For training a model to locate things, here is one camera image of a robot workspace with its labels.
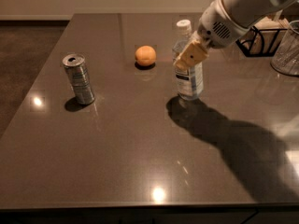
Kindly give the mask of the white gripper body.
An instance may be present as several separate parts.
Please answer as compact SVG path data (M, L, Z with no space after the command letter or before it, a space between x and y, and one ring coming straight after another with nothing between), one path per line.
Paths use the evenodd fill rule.
M215 0L199 19L197 33L207 46L221 49L234 43L248 30L229 16L222 0Z

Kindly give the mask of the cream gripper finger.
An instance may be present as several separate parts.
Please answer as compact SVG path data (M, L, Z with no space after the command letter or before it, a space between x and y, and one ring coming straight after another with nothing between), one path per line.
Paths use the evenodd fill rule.
M187 45L175 59L174 66L185 71L203 61L203 47L197 32L194 32Z
M199 39L188 41L178 56L178 68L189 69L208 57L207 48Z

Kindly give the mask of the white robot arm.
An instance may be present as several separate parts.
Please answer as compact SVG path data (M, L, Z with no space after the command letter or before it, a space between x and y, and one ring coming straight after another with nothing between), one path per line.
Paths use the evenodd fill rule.
M199 19L198 28L177 56L174 66L188 70L208 57L208 50L234 43L265 16L297 0L215 0Z

